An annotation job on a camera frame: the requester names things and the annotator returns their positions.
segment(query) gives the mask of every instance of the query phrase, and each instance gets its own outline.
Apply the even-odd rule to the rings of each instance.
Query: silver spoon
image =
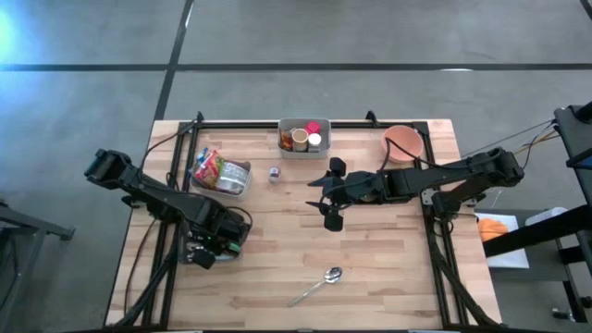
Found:
[[[306,296],[308,296],[311,292],[315,291],[325,283],[334,284],[337,283],[341,279],[341,275],[343,274],[343,270],[341,267],[333,267],[325,272],[323,276],[323,280],[319,281],[317,284],[312,286],[309,290],[305,291],[302,296],[299,296],[293,299],[290,303],[288,303],[288,307],[292,307],[302,301]]]

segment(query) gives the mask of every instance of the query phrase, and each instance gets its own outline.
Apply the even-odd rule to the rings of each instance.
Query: butcher block tabletop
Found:
[[[460,159],[451,121],[427,123],[437,163]],[[149,146],[178,128],[179,121],[156,121]],[[418,199],[405,204],[350,207],[343,211],[341,232],[324,229],[318,209],[304,203],[319,200],[321,189],[307,187],[306,183],[324,176],[329,157],[343,159],[348,172],[378,170],[385,155],[380,141],[383,132],[333,129],[327,159],[289,160],[280,157],[276,130],[200,129],[198,152],[208,147],[225,158],[251,162],[253,183],[246,199],[221,202],[249,211],[253,228],[239,260],[216,263],[210,270],[178,265],[168,328],[441,328]],[[188,146],[187,142],[183,145],[179,183]],[[144,172],[166,182],[174,147],[175,140],[171,140],[154,149],[146,159]],[[132,162],[138,166],[141,161]],[[389,163],[387,168],[410,166]],[[278,184],[268,181],[270,167],[281,168]],[[134,209],[131,214],[106,324],[123,316],[131,266],[153,220],[144,209]],[[129,304],[135,302],[150,277],[158,223],[151,229],[131,281]],[[454,220],[452,240],[463,285],[491,318],[500,321],[475,219],[460,216]],[[340,282],[326,284],[295,307],[287,307],[290,300],[313,286],[333,266],[343,268]],[[164,285],[163,281],[156,294],[153,321],[160,316]],[[457,316],[453,296],[448,282],[446,285],[454,321]]]

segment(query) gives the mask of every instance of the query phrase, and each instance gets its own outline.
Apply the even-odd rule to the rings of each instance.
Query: spoon handle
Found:
[[[320,281],[318,283],[316,283],[314,286],[312,286],[309,290],[305,291],[304,294],[302,296],[298,296],[295,299],[293,299],[291,302],[288,303],[288,307],[292,307],[296,304],[298,304],[300,301],[302,301],[306,296],[308,296],[308,294],[310,294],[311,292],[315,291],[317,288],[321,287],[323,284],[325,283],[325,281]]]

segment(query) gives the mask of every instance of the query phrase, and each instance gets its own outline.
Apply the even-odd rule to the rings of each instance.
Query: gray concrete floor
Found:
[[[168,62],[182,0],[0,2],[0,64]],[[591,62],[592,20],[577,0],[201,0],[180,63]],[[75,226],[49,238],[13,318],[15,332],[102,325],[130,210],[121,192],[82,173],[97,148],[138,161],[164,72],[1,72],[0,197],[16,209]],[[188,119],[316,115],[451,118],[461,151],[550,119],[592,99],[592,71],[177,73],[165,113]],[[525,134],[504,146],[513,149]],[[531,155],[525,180],[498,208],[584,202],[561,142]],[[492,191],[481,204],[490,207]],[[582,294],[592,286],[574,273]],[[574,330],[546,313],[567,301],[556,284],[495,281],[512,327]]]

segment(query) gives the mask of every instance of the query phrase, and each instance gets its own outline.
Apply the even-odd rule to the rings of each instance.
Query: bowl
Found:
[[[421,156],[421,154],[424,152],[424,141],[422,140],[422,137],[415,131],[415,129],[412,129],[408,126],[397,125],[385,130],[385,133],[382,135],[382,148],[384,149],[385,154],[387,153],[386,138],[393,140],[401,148],[411,153],[415,157]],[[406,163],[413,161],[411,156],[404,153],[392,143],[390,143],[390,156],[388,159],[395,163]]]

